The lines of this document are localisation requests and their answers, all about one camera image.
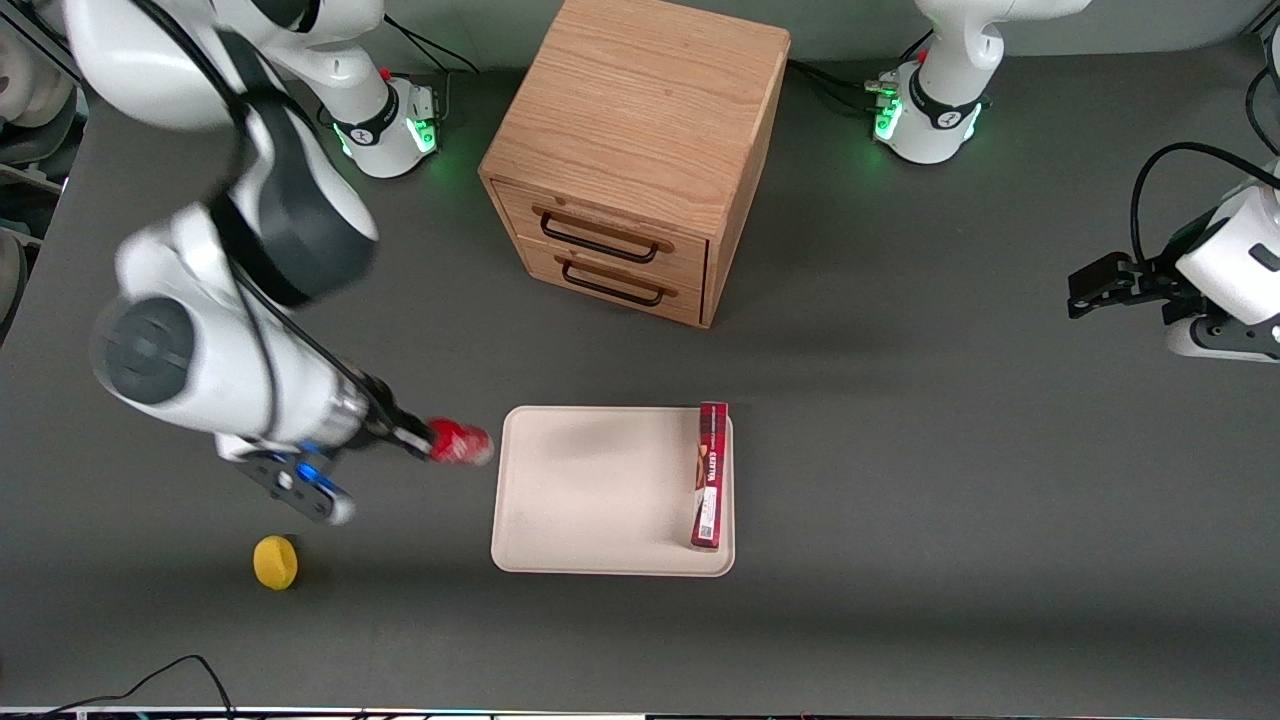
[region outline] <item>yellow ball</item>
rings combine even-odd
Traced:
[[[257,582],[283,591],[298,577],[298,553],[293,543],[280,536],[268,536],[253,548],[253,574]]]

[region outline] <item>wooden drawer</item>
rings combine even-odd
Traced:
[[[517,246],[525,269],[540,281],[677,323],[700,324],[700,288],[671,281],[654,282],[600,263],[571,258],[568,252],[545,242],[520,238]]]
[[[493,190],[517,236],[572,252],[575,261],[581,258],[653,281],[703,287],[705,241],[637,227],[640,223],[503,182],[495,181]]]

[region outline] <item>green led light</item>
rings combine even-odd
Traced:
[[[410,135],[413,136],[413,142],[417,143],[420,152],[426,155],[428,152],[435,150],[435,123],[431,120],[415,120],[413,118],[404,118],[404,127],[407,127]]]
[[[897,119],[902,115],[902,101],[893,100],[888,108],[884,108],[879,113],[879,118],[876,120],[876,137],[887,141],[893,137],[893,128],[897,127]]]
[[[342,131],[338,129],[338,123],[333,124],[333,133],[338,136],[338,142],[342,143],[342,154],[351,158],[351,147],[347,147],[347,138],[342,136]]]
[[[969,129],[964,131],[964,138],[965,140],[969,140],[970,137],[973,137],[973,128],[974,128],[974,126],[978,124],[978,114],[979,113],[982,113],[982,102],[978,102],[978,105],[973,109],[973,119],[969,120]]]

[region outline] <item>red box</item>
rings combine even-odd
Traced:
[[[728,432],[728,404],[703,402],[699,418],[694,534],[696,547],[719,547],[721,507],[724,502],[724,442]]]

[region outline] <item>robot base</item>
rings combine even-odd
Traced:
[[[911,101],[910,94],[902,91],[919,67],[915,61],[904,63],[897,69],[881,73],[879,82],[868,83],[868,90],[879,94],[877,105],[881,108],[872,138],[888,145],[904,160],[934,165],[948,160],[964,141],[973,137],[982,105],[968,118],[957,118],[955,127],[933,127],[929,117]]]
[[[343,154],[355,160],[366,176],[375,178],[402,176],[439,146],[435,94],[431,88],[404,78],[392,78],[388,85],[398,95],[399,117],[375,143],[361,145],[337,124],[333,128],[342,141]]]

